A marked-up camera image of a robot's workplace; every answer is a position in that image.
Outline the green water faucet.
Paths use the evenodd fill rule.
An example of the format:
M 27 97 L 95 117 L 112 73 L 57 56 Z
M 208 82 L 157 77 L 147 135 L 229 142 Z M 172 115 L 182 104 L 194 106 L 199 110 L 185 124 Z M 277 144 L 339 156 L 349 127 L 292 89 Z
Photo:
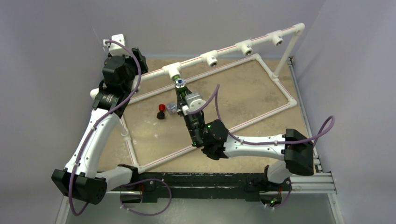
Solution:
M 174 82 L 174 87 L 176 89 L 184 89 L 187 88 L 186 80 L 181 78 L 179 75 L 175 75 L 172 77 L 172 81 Z

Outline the white pvc pipe frame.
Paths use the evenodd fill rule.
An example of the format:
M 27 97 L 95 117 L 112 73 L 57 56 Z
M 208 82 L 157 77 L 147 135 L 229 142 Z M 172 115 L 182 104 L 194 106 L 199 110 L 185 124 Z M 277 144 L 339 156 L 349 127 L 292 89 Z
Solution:
M 121 129 L 112 132 L 98 170 L 125 163 L 143 172 L 262 172 L 275 160 L 253 156 L 211 160 L 193 147 L 183 118 L 167 113 L 158 120 L 157 106 L 175 101 L 169 75 L 179 74 L 204 99 L 220 86 L 220 114 L 234 134 L 270 140 L 287 126 L 306 133 L 286 63 L 304 28 L 299 23 L 182 62 L 158 62 L 143 77 L 140 93 L 124 112 Z

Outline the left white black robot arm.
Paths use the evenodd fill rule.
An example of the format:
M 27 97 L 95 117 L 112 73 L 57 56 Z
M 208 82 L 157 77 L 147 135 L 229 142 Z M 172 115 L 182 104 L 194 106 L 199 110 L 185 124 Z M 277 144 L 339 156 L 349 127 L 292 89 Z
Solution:
M 120 123 L 130 94 L 135 91 L 139 74 L 148 72 L 146 58 L 138 48 L 127 53 L 110 53 L 103 67 L 91 112 L 90 122 L 72 158 L 62 170 L 55 169 L 52 181 L 64 196 L 90 204 L 102 201 L 106 192 L 119 186 L 133 191 L 139 186 L 137 168 L 120 164 L 116 168 L 98 172 L 104 147 Z

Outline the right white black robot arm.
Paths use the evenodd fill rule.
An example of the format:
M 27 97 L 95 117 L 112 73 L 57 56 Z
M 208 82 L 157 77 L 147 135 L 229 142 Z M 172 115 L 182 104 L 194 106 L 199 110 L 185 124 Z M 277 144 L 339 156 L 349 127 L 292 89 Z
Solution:
M 200 148 L 212 160 L 238 156 L 257 156 L 276 159 L 276 163 L 265 168 L 263 186 L 273 190 L 291 175 L 311 176 L 314 174 L 313 142 L 295 129 L 286 129 L 284 134 L 263 137 L 236 136 L 230 133 L 220 119 L 206 123 L 203 109 L 218 97 L 215 89 L 208 101 L 192 104 L 201 96 L 188 89 L 176 90 L 177 113 L 183 117 L 192 146 Z

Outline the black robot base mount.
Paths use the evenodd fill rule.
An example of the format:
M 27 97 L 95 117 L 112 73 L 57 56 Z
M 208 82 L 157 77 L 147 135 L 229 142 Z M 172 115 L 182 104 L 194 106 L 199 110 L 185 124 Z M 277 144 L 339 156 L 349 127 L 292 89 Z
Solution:
M 143 202 L 160 198 L 173 199 L 244 199 L 247 202 L 279 202 L 290 190 L 289 179 L 282 184 L 270 183 L 264 173 L 165 173 L 147 172 L 133 181 L 137 186 L 121 186 L 115 192 L 134 191 L 143 194 Z

